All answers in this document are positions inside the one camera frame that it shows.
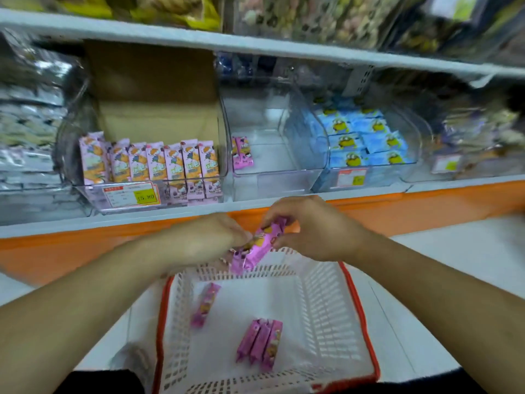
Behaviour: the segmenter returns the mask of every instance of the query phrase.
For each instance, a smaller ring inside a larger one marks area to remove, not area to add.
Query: orange shelf base
[[[332,205],[386,236],[440,228],[525,210],[525,181],[432,192],[338,199]],[[267,208],[231,212],[255,231]],[[115,246],[189,218],[0,239],[0,271],[43,285]]]

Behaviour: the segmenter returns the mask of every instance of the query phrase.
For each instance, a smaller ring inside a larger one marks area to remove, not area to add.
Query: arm
[[[0,307],[0,392],[51,394],[155,279],[251,236],[212,214],[128,242]]]
[[[401,301],[490,394],[525,392],[525,300],[368,231],[317,196],[284,198],[301,231],[274,244],[361,269]]]

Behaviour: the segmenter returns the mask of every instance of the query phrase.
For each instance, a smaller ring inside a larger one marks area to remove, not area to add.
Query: white plastic basket
[[[202,329],[190,318],[203,289],[221,285]],[[235,363],[255,318],[284,323],[273,371]],[[209,266],[170,277],[157,330],[155,394],[332,392],[379,379],[357,291],[342,263],[271,251],[252,272]]]

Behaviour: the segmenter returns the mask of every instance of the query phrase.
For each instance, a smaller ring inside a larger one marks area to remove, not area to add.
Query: white tile floor
[[[401,235],[408,247],[525,298],[525,218],[508,216]],[[351,268],[363,303],[383,381],[405,381],[457,367],[432,334],[395,298],[362,272]],[[30,287],[0,274],[0,304]],[[155,283],[82,360],[78,369],[105,369],[129,341],[155,355],[156,318],[162,282]]]

